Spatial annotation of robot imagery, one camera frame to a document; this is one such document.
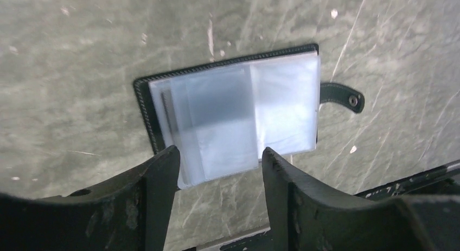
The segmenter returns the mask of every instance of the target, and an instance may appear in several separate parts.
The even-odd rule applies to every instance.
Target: black plastic bracket
[[[4,250],[163,250],[180,155],[171,146],[147,162],[67,197],[0,194]]]
[[[374,202],[320,182],[270,148],[262,168],[273,250],[460,250],[460,196]]]

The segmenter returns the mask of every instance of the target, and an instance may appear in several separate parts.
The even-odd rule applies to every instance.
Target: scratched surface
[[[294,165],[355,193],[458,159],[459,1],[0,0],[0,189],[66,195],[148,159],[139,76],[311,41],[367,102],[324,105]],[[231,176],[176,194],[165,250],[267,223],[261,171]]]

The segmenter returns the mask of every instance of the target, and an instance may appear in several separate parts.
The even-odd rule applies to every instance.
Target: leather strap
[[[359,114],[364,109],[364,95],[339,83],[325,82],[320,86],[320,104],[334,102]]]

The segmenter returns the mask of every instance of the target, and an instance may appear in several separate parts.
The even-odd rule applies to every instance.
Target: gray marble countertop
[[[295,166],[356,193],[459,159],[459,1],[0,0],[0,190],[66,195],[150,158],[137,77],[309,42],[367,105],[324,105]],[[165,250],[267,224],[261,170],[230,176],[176,194]]]

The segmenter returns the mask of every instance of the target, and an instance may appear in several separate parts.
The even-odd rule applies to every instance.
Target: metal snap
[[[356,95],[351,95],[348,98],[348,102],[350,103],[351,106],[355,107],[358,105],[358,98],[356,97]]]

